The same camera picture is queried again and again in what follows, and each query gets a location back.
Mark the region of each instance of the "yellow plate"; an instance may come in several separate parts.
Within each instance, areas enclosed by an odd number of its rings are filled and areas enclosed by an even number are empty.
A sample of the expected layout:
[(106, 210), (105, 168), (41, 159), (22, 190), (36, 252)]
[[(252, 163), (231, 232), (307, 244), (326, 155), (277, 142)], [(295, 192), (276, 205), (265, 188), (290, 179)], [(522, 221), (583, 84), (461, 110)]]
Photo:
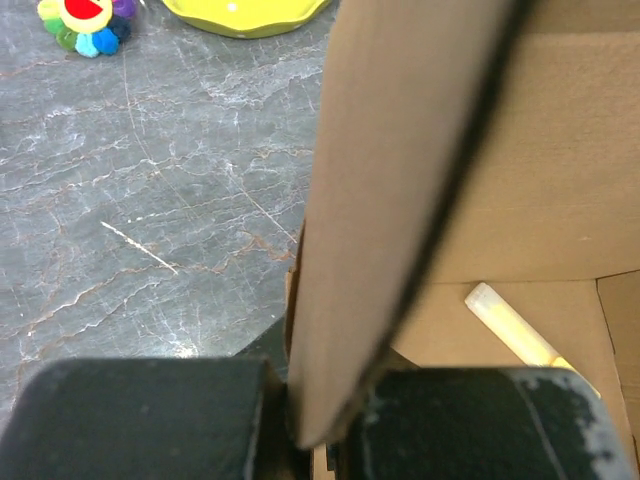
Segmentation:
[(234, 38), (290, 32), (311, 20), (331, 0), (162, 0), (196, 28)]

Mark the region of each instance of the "marble tabletop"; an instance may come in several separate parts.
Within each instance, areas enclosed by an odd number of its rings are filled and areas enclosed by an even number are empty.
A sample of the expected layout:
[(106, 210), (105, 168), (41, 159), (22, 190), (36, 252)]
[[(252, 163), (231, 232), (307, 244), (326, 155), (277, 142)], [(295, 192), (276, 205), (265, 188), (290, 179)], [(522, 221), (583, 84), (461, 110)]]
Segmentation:
[(282, 314), (335, 6), (233, 40), (145, 0), (85, 59), (0, 4), (1, 429), (47, 362), (234, 354)]

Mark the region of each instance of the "brown cardboard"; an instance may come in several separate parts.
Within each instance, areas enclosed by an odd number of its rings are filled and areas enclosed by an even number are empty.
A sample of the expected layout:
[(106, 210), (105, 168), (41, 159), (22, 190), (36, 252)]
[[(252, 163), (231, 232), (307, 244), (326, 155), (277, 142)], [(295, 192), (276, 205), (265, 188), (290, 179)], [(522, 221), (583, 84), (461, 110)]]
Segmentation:
[[(453, 199), (447, 186), (459, 186), (449, 167), (474, 119), (483, 66), (514, 3), (341, 4), (288, 304), (301, 446), (344, 431), (405, 318), (442, 233), (438, 214)], [(396, 345), (424, 365), (519, 365), (464, 306), (471, 284), (488, 281), (602, 393), (632, 456), (640, 4), (540, 3)]]

